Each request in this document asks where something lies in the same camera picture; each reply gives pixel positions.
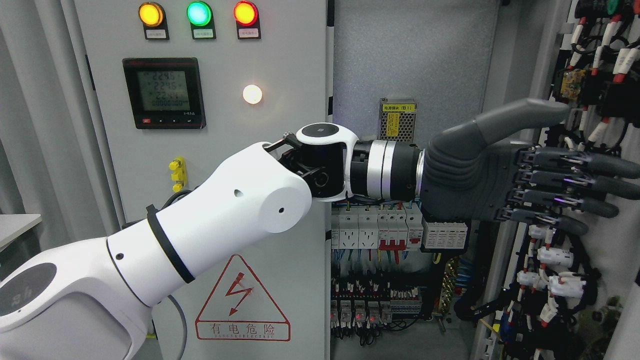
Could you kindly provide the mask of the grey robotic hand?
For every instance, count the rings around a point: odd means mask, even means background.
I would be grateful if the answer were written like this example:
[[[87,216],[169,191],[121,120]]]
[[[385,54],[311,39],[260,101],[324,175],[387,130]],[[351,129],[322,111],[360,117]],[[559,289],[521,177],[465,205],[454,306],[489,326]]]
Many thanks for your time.
[[[576,235],[588,226],[558,209],[616,217],[618,207],[605,196],[638,200],[639,186],[630,183],[638,164],[509,139],[559,125],[569,112],[560,102],[524,98],[437,134],[425,150],[423,208],[441,220],[512,220]]]

